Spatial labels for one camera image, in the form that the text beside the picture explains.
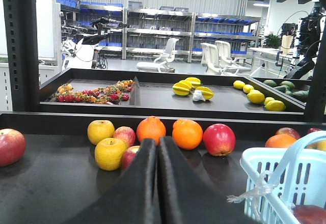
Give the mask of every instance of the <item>metal shelf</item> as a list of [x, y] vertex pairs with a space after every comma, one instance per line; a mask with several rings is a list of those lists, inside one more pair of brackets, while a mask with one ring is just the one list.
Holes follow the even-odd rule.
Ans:
[[[155, 49], [155, 48], [136, 48], [136, 47], [127, 47], [127, 52], [139, 52], [139, 53], [163, 53], [163, 49]], [[190, 52], [186, 50], [175, 50], [175, 54], [179, 55], [188, 55]]]
[[186, 37], [190, 37], [192, 35], [191, 32], [161, 31], [161, 30], [133, 29], [133, 28], [127, 28], [127, 32], [150, 34], [150, 35], [186, 36]]
[[195, 32], [195, 37], [231, 39], [231, 41], [240, 41], [240, 42], [248, 42], [248, 41], [257, 40], [256, 36], [214, 34], [214, 33], [204, 33], [204, 32]]
[[221, 14], [209, 14], [209, 13], [198, 13], [196, 15], [196, 22], [198, 23], [250, 25], [259, 22], [260, 19], [261, 19], [260, 17], [221, 15]]
[[128, 9], [128, 17], [186, 21], [193, 13], [158, 9]]

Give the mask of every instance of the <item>plastic basket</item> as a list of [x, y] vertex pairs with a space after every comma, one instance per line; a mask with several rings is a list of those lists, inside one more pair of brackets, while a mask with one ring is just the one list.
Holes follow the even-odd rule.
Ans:
[[247, 199], [244, 212], [264, 224], [300, 224], [294, 217], [291, 204], [316, 205], [326, 203], [326, 152], [304, 149], [314, 142], [326, 140], [326, 131], [312, 132], [297, 140], [289, 149], [250, 148], [243, 152], [240, 164], [248, 174], [247, 191], [256, 186], [259, 174], [273, 174], [268, 184], [277, 184], [272, 193], [260, 197], [258, 215]]

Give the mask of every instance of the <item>white office chair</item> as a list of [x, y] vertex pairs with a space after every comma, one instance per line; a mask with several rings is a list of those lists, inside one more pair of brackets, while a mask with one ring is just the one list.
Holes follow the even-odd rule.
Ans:
[[231, 64], [230, 62], [221, 60], [219, 58], [219, 49], [216, 45], [210, 43], [201, 43], [201, 45], [203, 47], [203, 54], [205, 56], [203, 63], [207, 64], [206, 74], [235, 76], [241, 71], [251, 70], [251, 68], [243, 67], [238, 64]]
[[215, 45], [219, 51], [219, 63], [221, 66], [233, 65], [233, 67], [237, 67], [236, 75], [239, 72], [249, 72], [251, 71], [251, 67], [245, 67], [237, 64], [238, 60], [245, 60], [243, 57], [235, 57], [231, 58], [231, 45], [228, 42], [224, 41], [215, 41]]
[[153, 62], [138, 62], [137, 69], [149, 72], [173, 72], [169, 63], [174, 61], [175, 44], [179, 41], [177, 38], [170, 38], [167, 42], [164, 52]]
[[215, 41], [215, 45], [219, 49], [220, 59], [227, 62], [227, 63], [235, 64], [239, 60], [245, 60], [246, 59], [246, 58], [243, 58], [243, 57], [234, 57], [234, 58], [232, 58], [231, 57], [231, 45], [230, 45], [229, 42]]

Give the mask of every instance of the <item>cable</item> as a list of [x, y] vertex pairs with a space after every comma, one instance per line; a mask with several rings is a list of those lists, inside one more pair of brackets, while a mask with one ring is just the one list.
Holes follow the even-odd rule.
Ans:
[[285, 23], [288, 21], [288, 19], [291, 18], [294, 14], [299, 13], [299, 12], [305, 12], [305, 13], [307, 14], [307, 16], [309, 16], [308, 12], [307, 12], [307, 11], [304, 11], [304, 10], [299, 10], [299, 11], [296, 11], [295, 13], [291, 14], [291, 15], [290, 15], [290, 16], [289, 16], [289, 17], [288, 17], [288, 18], [287, 18], [287, 19], [282, 23], [281, 27], [280, 27], [279, 30], [277, 31], [276, 36], [279, 35], [279, 32], [280, 32], [280, 30], [281, 30], [283, 24], [285, 24]]

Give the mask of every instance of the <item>red apple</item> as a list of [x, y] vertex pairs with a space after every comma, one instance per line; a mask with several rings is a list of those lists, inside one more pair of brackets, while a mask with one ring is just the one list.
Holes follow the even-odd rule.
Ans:
[[225, 156], [235, 147], [235, 134], [230, 127], [224, 124], [210, 125], [203, 134], [203, 142], [212, 156]]
[[136, 134], [134, 130], [128, 126], [118, 127], [113, 133], [112, 137], [124, 140], [127, 143], [128, 148], [133, 146], [134, 141], [136, 140]]
[[26, 149], [23, 134], [15, 129], [0, 130], [0, 166], [7, 166], [18, 161]]
[[319, 129], [319, 128], [316, 128], [316, 127], [311, 127], [311, 128], [308, 129], [307, 134], [309, 134], [311, 132], [314, 132], [314, 131], [322, 131], [322, 130]]
[[300, 138], [300, 134], [294, 130], [293, 128], [290, 127], [282, 127], [280, 129], [278, 129], [275, 133], [275, 135], [278, 134], [289, 134], [290, 136], [293, 136], [295, 139], [299, 139]]
[[131, 164], [140, 147], [141, 146], [139, 145], [132, 146], [124, 152], [121, 159], [121, 168], [123, 170], [127, 169], [127, 167]]

